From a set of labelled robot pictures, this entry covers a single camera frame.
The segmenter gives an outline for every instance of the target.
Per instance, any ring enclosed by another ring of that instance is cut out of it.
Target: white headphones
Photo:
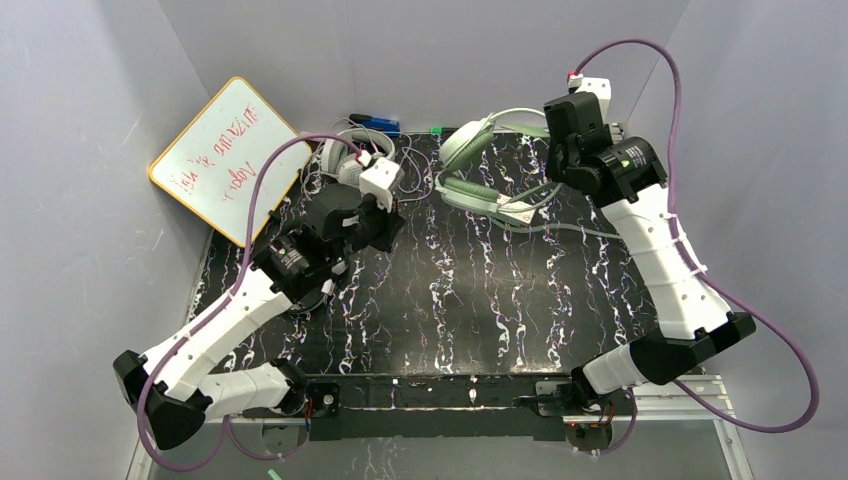
[[[351,128],[338,134],[342,138],[354,142],[372,143],[385,154],[387,160],[393,161],[396,150],[392,139],[383,132],[369,128]],[[335,177],[339,183],[359,187],[359,175],[363,166],[356,161],[356,154],[349,152],[345,144],[328,140],[319,154],[321,173]],[[374,158],[383,156],[382,152],[374,152]]]

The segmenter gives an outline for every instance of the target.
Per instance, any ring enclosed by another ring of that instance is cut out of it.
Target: blue marker
[[[400,123],[387,118],[372,117],[361,113],[350,114],[350,120],[363,127],[385,133],[389,137],[396,137],[400,133]]]

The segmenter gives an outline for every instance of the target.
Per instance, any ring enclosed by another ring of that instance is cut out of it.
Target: headphones
[[[445,203],[472,213],[493,215],[498,219],[515,223],[515,218],[503,215],[510,213],[515,206],[499,204],[500,192],[494,188],[463,180],[457,175],[460,170],[479,160],[483,150],[492,143],[495,138],[495,121],[504,115],[518,112],[532,113],[545,118],[544,113],[532,108],[511,108],[490,114],[481,120],[466,123],[442,144],[439,148],[439,160],[442,161],[443,170],[436,179],[436,191],[442,195]],[[443,175],[450,176],[442,180]]]
[[[338,134],[353,142],[374,144],[380,150],[374,152],[373,158],[383,156],[393,161],[395,157],[395,144],[392,139],[383,132],[368,128],[351,128]],[[359,175],[364,167],[356,161],[356,154],[348,151],[348,147],[338,141],[328,140],[324,143],[320,153],[321,173],[335,177],[339,183],[359,187]]]

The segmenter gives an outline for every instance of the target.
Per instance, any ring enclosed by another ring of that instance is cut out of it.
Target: whiteboard frame
[[[193,126],[193,125],[197,122],[197,120],[198,120],[198,119],[200,119],[200,117],[202,117],[204,113],[206,113],[206,110],[208,110],[208,109],[209,109],[209,107],[211,107],[211,106],[212,106],[212,104],[214,104],[214,103],[215,103],[215,100],[217,100],[217,99],[218,99],[218,97],[220,97],[220,96],[221,96],[221,94],[222,94],[222,93],[224,93],[224,91],[226,91],[226,90],[227,90],[227,88],[230,86],[230,84],[231,84],[231,83],[233,83],[233,82],[235,82],[235,81],[242,81],[242,82],[244,82],[244,84],[245,84],[245,85],[247,85],[247,87],[248,87],[248,88],[249,88],[249,89],[250,89],[250,90],[251,90],[251,91],[252,91],[252,92],[256,95],[256,97],[257,97],[257,98],[259,98],[259,100],[261,100],[261,101],[262,101],[262,102],[263,102],[263,103],[264,103],[264,104],[265,104],[265,105],[266,105],[266,106],[267,106],[267,107],[268,107],[268,108],[269,108],[272,112],[274,112],[274,115],[276,115],[276,116],[277,116],[277,118],[279,118],[279,119],[280,119],[280,121],[281,121],[281,122],[283,122],[283,124],[284,124],[286,127],[288,127],[288,129],[289,129],[289,130],[291,130],[291,131],[292,131],[292,133],[294,134],[294,136],[295,136],[295,137],[297,137],[297,136],[299,136],[299,135],[300,135],[300,132],[298,132],[297,130],[295,130],[294,128],[292,128],[292,126],[291,126],[291,125],[289,125],[289,122],[287,122],[287,121],[286,121],[286,119],[284,119],[284,118],[283,118],[283,117],[282,117],[282,116],[281,116],[281,115],[277,112],[277,110],[275,110],[275,109],[274,109],[274,107],[272,107],[272,106],[271,106],[271,104],[270,104],[270,103],[268,103],[268,101],[267,101],[267,100],[265,100],[265,97],[263,97],[263,96],[262,96],[259,92],[257,92],[257,91],[256,91],[256,89],[255,89],[255,88],[253,88],[253,85],[251,85],[251,84],[250,84],[250,82],[248,82],[247,80],[245,80],[243,77],[240,77],[240,76],[236,75],[236,76],[234,76],[233,78],[231,78],[231,79],[227,80],[227,83],[226,83],[223,87],[221,87],[221,89],[220,89],[220,90],[218,90],[218,93],[216,93],[216,94],[215,94],[215,96],[213,96],[211,99],[209,99],[209,102],[207,102],[207,103],[206,103],[206,106],[204,106],[204,107],[203,107],[203,109],[202,109],[202,110],[200,110],[200,112],[198,112],[198,113],[197,113],[197,115],[195,115],[195,116],[194,116],[194,118],[191,120],[191,122],[189,122],[189,124],[188,124],[188,125],[186,125],[186,127],[183,129],[183,131],[181,131],[181,132],[180,132],[180,134],[179,134],[179,135],[177,135],[177,138],[175,138],[175,139],[174,139],[174,140],[170,143],[170,145],[168,145],[168,148],[166,148],[166,149],[165,149],[165,150],[164,150],[164,151],[163,151],[163,152],[162,152],[162,153],[161,153],[161,154],[160,154],[160,155],[156,158],[156,160],[154,160],[154,161],[153,161],[153,163],[151,163],[151,164],[150,164],[150,166],[149,166],[149,167],[147,167],[147,176],[148,176],[148,177],[150,178],[150,180],[151,180],[153,183],[155,183],[155,184],[156,184],[159,188],[161,188],[162,190],[164,190],[164,191],[165,191],[168,195],[170,195],[171,197],[175,198],[178,202],[180,202],[180,203],[181,203],[182,205],[184,205],[186,208],[188,208],[189,210],[191,210],[191,211],[192,211],[192,213],[194,213],[194,214],[195,214],[195,215],[197,215],[198,217],[202,218],[202,219],[203,219],[203,221],[205,221],[205,222],[206,222],[209,226],[211,226],[211,227],[212,227],[212,228],[214,228],[216,231],[218,231],[218,233],[220,233],[221,235],[223,235],[224,237],[226,237],[229,241],[231,241],[231,242],[233,242],[234,244],[236,244],[236,246],[237,246],[237,247],[239,247],[239,248],[244,248],[244,247],[245,247],[245,245],[244,245],[244,239],[243,239],[243,238],[242,238],[242,239],[237,239],[237,238],[233,238],[232,236],[230,236],[230,235],[229,235],[227,232],[225,232],[225,231],[224,231],[221,227],[219,227],[217,224],[213,223],[213,222],[212,222],[209,218],[207,218],[205,215],[203,215],[202,213],[200,213],[198,210],[196,210],[194,207],[192,207],[191,205],[189,205],[187,202],[183,201],[183,199],[182,199],[182,198],[180,198],[180,197],[179,197],[179,195],[177,195],[177,194],[176,194],[176,192],[171,191],[171,189],[167,188],[165,185],[163,185],[161,182],[159,182],[159,181],[156,179],[156,177],[154,177],[154,176],[153,176],[153,169],[156,167],[156,165],[157,165],[157,164],[158,164],[158,163],[159,163],[159,162],[160,162],[160,161],[161,161],[161,160],[165,157],[165,155],[167,155],[167,154],[168,154],[168,152],[170,152],[170,151],[171,151],[171,149],[172,149],[172,148],[174,148],[174,146],[177,144],[177,142],[179,142],[179,141],[180,141],[180,139],[181,139],[181,138],[183,138],[183,135],[185,135],[185,134],[186,134],[186,132],[188,132],[188,131],[189,131],[189,129],[190,129],[190,128],[191,128],[191,127],[192,127],[192,126]],[[308,158],[309,158],[309,157],[311,157],[311,156],[312,156],[312,154],[313,154],[314,152],[312,151],[312,147],[311,147],[311,146],[310,146],[307,142],[303,142],[303,144],[304,144],[304,145],[306,145],[306,148],[309,150],[309,155],[307,156],[307,160],[308,160]],[[297,179],[298,179],[298,177],[297,177],[297,176],[295,176],[295,177],[292,179],[291,183],[289,183],[289,185],[285,188],[285,190],[283,191],[283,194],[282,194],[282,195],[280,195],[279,200],[277,200],[277,201],[276,201],[276,203],[274,204],[274,208],[275,208],[275,209],[276,209],[276,208],[279,208],[280,203],[283,201],[283,199],[285,199],[285,198],[286,198],[286,195],[288,195],[289,190],[291,190],[292,185],[294,185],[294,182],[296,182],[296,181],[297,181]],[[266,213],[265,213],[265,215],[264,215],[264,220],[262,220],[262,222],[260,223],[260,225],[258,225],[258,226],[257,226],[257,225],[254,225],[254,226],[253,226],[254,233],[253,233],[253,238],[251,238],[251,239],[250,239],[251,243],[253,243],[253,242],[255,242],[255,241],[256,241],[256,237],[257,237],[257,236],[259,236],[259,233],[262,231],[262,229],[264,229],[264,228],[265,228],[265,225],[267,225],[267,224],[268,224],[268,221],[269,221],[270,219],[271,219],[271,216],[270,216],[270,215],[266,212]]]

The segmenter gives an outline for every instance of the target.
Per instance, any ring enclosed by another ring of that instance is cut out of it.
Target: cable connector
[[[583,74],[575,75],[574,70],[568,72],[568,91],[577,90],[581,85],[583,85]]]

